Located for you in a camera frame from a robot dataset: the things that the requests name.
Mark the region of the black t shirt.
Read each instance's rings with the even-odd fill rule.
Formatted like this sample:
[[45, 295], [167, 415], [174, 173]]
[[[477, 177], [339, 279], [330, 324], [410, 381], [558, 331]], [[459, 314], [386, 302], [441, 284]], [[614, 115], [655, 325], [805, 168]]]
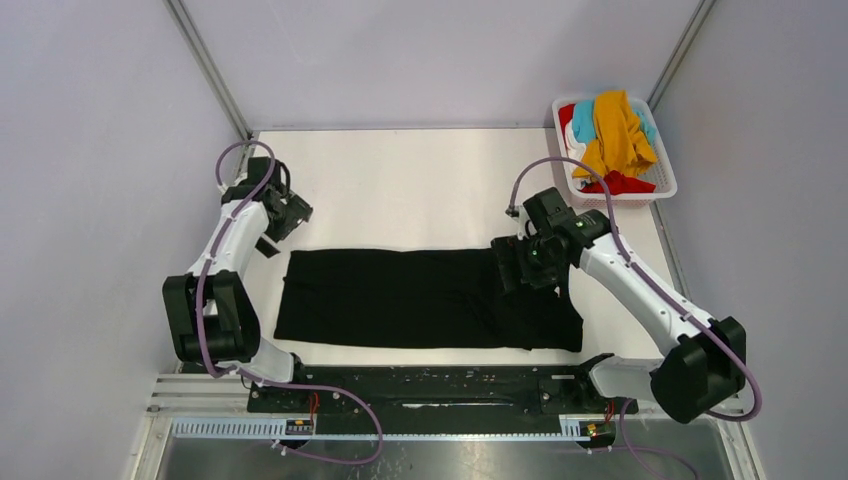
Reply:
[[489, 249], [292, 252], [274, 336], [399, 349], [579, 352], [583, 319], [552, 286], [503, 289]]

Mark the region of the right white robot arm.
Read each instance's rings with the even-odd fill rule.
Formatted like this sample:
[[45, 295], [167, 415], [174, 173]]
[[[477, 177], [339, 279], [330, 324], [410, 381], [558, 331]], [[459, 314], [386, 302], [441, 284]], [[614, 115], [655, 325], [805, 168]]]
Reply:
[[584, 364], [573, 386], [575, 402], [597, 412], [612, 398], [647, 400], [673, 420], [689, 423], [753, 382], [747, 368], [746, 331], [734, 318], [715, 319], [674, 291], [645, 266], [599, 210], [578, 214], [555, 188], [528, 200], [511, 216], [519, 232], [494, 238], [503, 289], [565, 286], [580, 269], [605, 287], [655, 343], [658, 359], [604, 354]]

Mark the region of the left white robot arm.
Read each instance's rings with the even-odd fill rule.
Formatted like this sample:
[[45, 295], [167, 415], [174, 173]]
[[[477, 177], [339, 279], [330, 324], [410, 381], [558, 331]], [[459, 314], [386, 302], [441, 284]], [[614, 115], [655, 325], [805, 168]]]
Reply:
[[279, 254], [278, 245], [308, 221], [312, 207], [293, 193], [289, 171], [272, 157], [252, 157], [245, 176], [224, 190], [220, 217], [198, 259], [165, 279], [162, 294], [177, 358], [212, 375], [240, 373], [271, 384], [288, 411], [309, 401], [310, 385], [295, 374], [297, 358], [263, 338], [242, 277], [251, 257]]

